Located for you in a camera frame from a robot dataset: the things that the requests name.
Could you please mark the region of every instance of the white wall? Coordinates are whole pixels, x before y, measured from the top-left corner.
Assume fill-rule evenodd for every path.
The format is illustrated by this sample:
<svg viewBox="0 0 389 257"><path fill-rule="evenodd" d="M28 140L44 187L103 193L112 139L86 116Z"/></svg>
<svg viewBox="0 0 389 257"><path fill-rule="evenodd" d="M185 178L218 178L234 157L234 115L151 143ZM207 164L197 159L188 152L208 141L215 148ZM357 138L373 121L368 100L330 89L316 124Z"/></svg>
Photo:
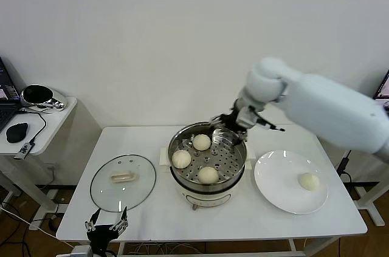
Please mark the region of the white wall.
<svg viewBox="0 0 389 257"><path fill-rule="evenodd" d="M250 65L265 55L366 94L389 65L387 0L0 5L0 55L26 84L76 96L100 127L208 119L230 107Z"/></svg>

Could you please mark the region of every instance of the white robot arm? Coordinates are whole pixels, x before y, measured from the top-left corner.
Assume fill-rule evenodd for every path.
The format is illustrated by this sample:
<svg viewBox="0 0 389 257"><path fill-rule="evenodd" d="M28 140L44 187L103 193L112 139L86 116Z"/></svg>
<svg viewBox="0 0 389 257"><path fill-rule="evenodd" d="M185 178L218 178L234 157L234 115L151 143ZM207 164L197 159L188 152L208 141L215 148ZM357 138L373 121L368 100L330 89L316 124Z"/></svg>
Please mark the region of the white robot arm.
<svg viewBox="0 0 389 257"><path fill-rule="evenodd" d="M279 59L265 58L253 65L235 102L236 124L276 129L258 120L257 112L267 103L339 148L376 154L389 163L389 118L367 96L319 75L293 70Z"/></svg>

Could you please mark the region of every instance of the white table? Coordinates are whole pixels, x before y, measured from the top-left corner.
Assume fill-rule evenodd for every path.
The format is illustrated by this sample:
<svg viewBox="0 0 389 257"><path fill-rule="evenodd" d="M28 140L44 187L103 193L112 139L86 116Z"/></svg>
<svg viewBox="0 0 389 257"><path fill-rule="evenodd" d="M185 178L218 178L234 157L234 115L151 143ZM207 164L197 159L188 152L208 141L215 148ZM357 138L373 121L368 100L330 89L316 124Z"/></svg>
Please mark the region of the white table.
<svg viewBox="0 0 389 257"><path fill-rule="evenodd" d="M193 211L191 205L177 193L175 182L166 167L159 166L160 149L168 145L181 126L105 128L78 183L57 237L67 241L88 240L84 222L97 209L89 195L94 174L112 158L132 153L143 155L154 163L157 180L150 196L138 207L129 210L129 227L116 241L291 240L318 237L320 239L310 243L304 252L271 255L311 256L340 236L365 233L367 227L363 219L317 138L297 125L279 126L286 132L253 128L249 131L249 145L257 157L270 150L286 149L312 159L324 172L329 186L329 197L321 210L294 215L274 207L256 187L253 170L247 170L238 191L226 204ZM98 224L113 224L118 217L118 213L102 211Z"/></svg>
<svg viewBox="0 0 389 257"><path fill-rule="evenodd" d="M42 114L43 118L47 122L47 126L36 137L35 146L32 148L29 155L38 156L46 150L55 134L61 128L64 121L77 104L77 99L74 97L68 97L67 100L68 106L63 111L52 114ZM19 143L9 143L6 137L7 129L10 126L23 122L27 122L29 124L25 139ZM20 150L23 143L31 140L31 138L43 127L43 125L44 122L37 114L16 114L8 122L7 126L0 132L0 156L3 156L2 161L0 161L0 170L5 176L7 176L8 179L19 186L24 192L41 205L34 217L35 219L42 219L46 213L54 212L57 209L57 204L51 200L54 198L57 190L50 190L46 195L38 189L30 179L32 167L34 165L36 166L36 164L40 166L41 172L49 174L47 168L37 157L34 157L33 160L29 156L27 156L24 160L15 160L13 156ZM7 180L3 178L1 182L6 184ZM65 209L66 205L58 207L58 211L64 211Z"/></svg>

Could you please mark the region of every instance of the black mouse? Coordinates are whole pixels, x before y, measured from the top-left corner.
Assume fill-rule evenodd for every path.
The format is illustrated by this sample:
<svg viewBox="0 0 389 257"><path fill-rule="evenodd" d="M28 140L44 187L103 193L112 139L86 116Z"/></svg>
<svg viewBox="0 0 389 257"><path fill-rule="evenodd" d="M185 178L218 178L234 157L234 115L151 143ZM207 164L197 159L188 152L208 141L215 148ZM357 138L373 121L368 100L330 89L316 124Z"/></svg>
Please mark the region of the black mouse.
<svg viewBox="0 0 389 257"><path fill-rule="evenodd" d="M18 123L7 129L7 141L9 143L18 143L26 137L27 127L29 125L27 122Z"/></svg>

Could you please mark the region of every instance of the power cord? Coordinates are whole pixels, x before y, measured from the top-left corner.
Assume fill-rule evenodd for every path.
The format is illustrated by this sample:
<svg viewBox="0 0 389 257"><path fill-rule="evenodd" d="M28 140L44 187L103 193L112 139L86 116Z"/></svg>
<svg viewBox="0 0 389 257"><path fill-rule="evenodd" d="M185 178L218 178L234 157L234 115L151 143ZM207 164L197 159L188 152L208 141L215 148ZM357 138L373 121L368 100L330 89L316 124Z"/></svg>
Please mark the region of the power cord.
<svg viewBox="0 0 389 257"><path fill-rule="evenodd" d="M30 222L27 222L25 219L21 218L20 216L17 216L16 214L9 212L9 211L6 210L4 207L0 207L0 210L4 210L4 211L6 211L7 213L12 214L13 216L16 216L16 217L17 217L18 219L20 219L21 221L23 221L23 222L25 222L26 224L29 224L29 225L31 225L31 226L37 228L37 229L38 229L39 231L41 231L42 233L44 233L44 234L46 234L46 235L48 235L48 236L50 236L50 237L52 237L52 238L54 238L54 239L56 239L56 240L62 242L62 243L65 243L65 244L68 245L69 247L74 248L74 246L73 246L73 245L70 245L68 242L65 242L65 241L62 241L62 240L57 239L57 238L56 238L55 236L53 236L52 234L49 234L48 232L46 232L46 231L42 230L41 228L37 227L36 225L33 225L33 224L30 223Z"/></svg>

